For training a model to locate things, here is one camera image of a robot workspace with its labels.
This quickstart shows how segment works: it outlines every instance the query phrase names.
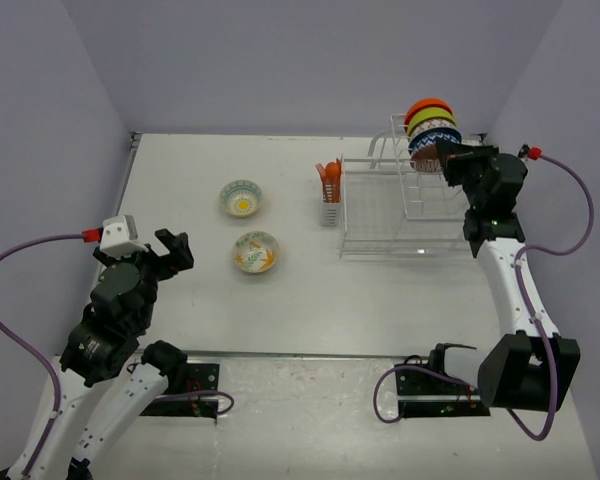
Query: light purple wall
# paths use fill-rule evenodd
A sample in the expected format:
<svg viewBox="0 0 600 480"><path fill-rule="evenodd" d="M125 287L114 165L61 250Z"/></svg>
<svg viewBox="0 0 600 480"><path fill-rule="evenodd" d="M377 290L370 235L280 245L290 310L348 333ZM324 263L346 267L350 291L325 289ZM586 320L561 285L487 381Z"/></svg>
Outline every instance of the light purple wall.
<svg viewBox="0 0 600 480"><path fill-rule="evenodd" d="M133 129L369 135L423 96L495 120L561 0L64 0Z"/></svg>
<svg viewBox="0 0 600 480"><path fill-rule="evenodd" d="M0 252L98 226L122 183L129 136L60 1L0 1ZM91 246L0 266L0 318L51 356L81 318ZM45 372L0 334L0 470L21 451Z"/></svg>
<svg viewBox="0 0 600 480"><path fill-rule="evenodd" d="M582 349L573 393L600 476L600 1L565 0L491 132L507 151L529 142L564 160L594 196L589 243L566 259L530 261L554 322ZM584 198L566 174L532 167L518 208L527 239L565 247L584 229Z"/></svg>

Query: dish rack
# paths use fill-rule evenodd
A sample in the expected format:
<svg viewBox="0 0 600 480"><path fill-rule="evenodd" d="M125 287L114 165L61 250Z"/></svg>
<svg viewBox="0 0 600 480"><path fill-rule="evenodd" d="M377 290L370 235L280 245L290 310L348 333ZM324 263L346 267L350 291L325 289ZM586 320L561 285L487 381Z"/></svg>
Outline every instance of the dish rack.
<svg viewBox="0 0 600 480"><path fill-rule="evenodd" d="M372 139L366 158L342 158L341 257L469 252L462 188L448 187L441 172L414 170L408 143L404 115L392 115L391 129Z"/></svg>

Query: blue patterned bowl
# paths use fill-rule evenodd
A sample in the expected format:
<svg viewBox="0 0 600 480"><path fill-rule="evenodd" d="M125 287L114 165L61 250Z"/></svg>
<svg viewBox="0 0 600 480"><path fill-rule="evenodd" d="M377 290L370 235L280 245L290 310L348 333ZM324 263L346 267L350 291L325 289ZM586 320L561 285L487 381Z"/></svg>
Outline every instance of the blue patterned bowl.
<svg viewBox="0 0 600 480"><path fill-rule="evenodd" d="M409 153L411 153L412 157L415 157L418 154L418 152L420 152L421 150L423 150L427 147L435 146L436 141L438 139L449 140L450 142L453 142L453 143L461 142L461 140L459 140L458 136L455 134L444 133L444 132L431 132L431 133L428 133L427 135L425 135L420 140L418 140L416 143L414 143L413 148L411 149L411 151Z"/></svg>
<svg viewBox="0 0 600 480"><path fill-rule="evenodd" d="M229 215L248 217L262 204L262 190L250 180L234 180L220 192L220 203Z"/></svg>
<svg viewBox="0 0 600 480"><path fill-rule="evenodd" d="M444 133L444 134L449 135L449 137L447 137L447 139L453 138L456 140L455 143L462 142L462 134L456 128L453 128L453 127L431 128L429 130L425 130L421 134L419 134L411 139L411 141L409 142L409 154L413 155L416 151L418 151L419 150L418 145L420 145L424 139L427 139L431 135L438 134L438 133Z"/></svg>

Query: yellow-patterned bowl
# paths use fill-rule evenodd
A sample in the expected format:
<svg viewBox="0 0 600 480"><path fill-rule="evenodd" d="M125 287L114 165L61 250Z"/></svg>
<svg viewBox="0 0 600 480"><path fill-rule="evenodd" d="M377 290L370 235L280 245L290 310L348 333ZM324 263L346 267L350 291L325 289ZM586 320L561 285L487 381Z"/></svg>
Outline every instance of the yellow-patterned bowl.
<svg viewBox="0 0 600 480"><path fill-rule="evenodd" d="M233 244L231 257L236 266L247 273L262 273L278 259L278 242L267 232L249 232Z"/></svg>
<svg viewBox="0 0 600 480"><path fill-rule="evenodd" d="M220 191L220 203L229 215L248 217L260 208L262 190L251 180L234 180Z"/></svg>

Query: tabletop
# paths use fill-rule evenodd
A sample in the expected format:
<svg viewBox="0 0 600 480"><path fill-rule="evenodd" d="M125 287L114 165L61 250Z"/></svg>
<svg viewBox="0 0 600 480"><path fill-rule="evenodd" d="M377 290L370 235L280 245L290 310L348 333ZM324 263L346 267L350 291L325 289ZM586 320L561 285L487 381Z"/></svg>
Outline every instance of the tabletop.
<svg viewBox="0 0 600 480"><path fill-rule="evenodd" d="M140 238L185 231L193 270L160 284L153 324L141 341L186 351L404 356L439 342L490 349L500 338L485 277L464 258L339 259L341 231L321 227L316 163L364 157L366 138L143 135L121 213ZM246 178L264 204L247 218L225 213L222 187ZM232 264L243 233L280 244L261 275Z"/></svg>
<svg viewBox="0 0 600 480"><path fill-rule="evenodd" d="M502 409L394 425L375 418L373 387L392 359L342 357L404 357L439 342L490 349L500 332L470 256L338 258L340 230L319 226L314 165L364 157L368 146L364 138L143 136L121 213L134 215L144 241L159 228L187 232L195 256L193 270L160 285L143 345L163 339L215 352L190 361L218 361L219 388L236 406L217 424L138 418L94 466L96 478L596 478L570 394L541 443ZM219 204L223 185L239 178L264 192L263 207L246 219ZM282 252L257 276L230 255L250 230L273 234ZM397 413L395 381L384 383L379 405L385 416ZM522 414L536 431L543 415Z"/></svg>

